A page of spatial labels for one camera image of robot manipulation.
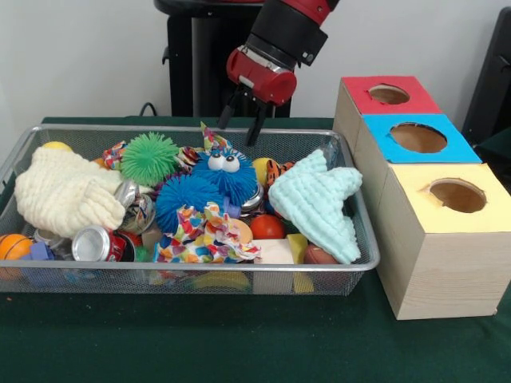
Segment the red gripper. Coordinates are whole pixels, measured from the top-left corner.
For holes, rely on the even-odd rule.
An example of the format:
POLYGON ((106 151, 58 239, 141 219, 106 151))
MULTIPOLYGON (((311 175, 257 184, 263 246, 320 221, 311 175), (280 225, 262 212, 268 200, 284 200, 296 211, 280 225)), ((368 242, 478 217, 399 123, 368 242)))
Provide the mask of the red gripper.
MULTIPOLYGON (((260 100, 256 102, 256 116, 253 124, 248 129, 245 140, 246 146, 254 146, 266 119, 266 103, 280 106, 288 102, 297 86, 295 74, 291 70, 260 56, 245 45, 231 52, 227 60, 226 70, 228 78, 232 82, 248 88, 252 91, 252 95, 260 100)), ((241 96, 242 91, 237 89, 229 97, 220 114, 217 123, 218 128, 227 128, 241 96)))

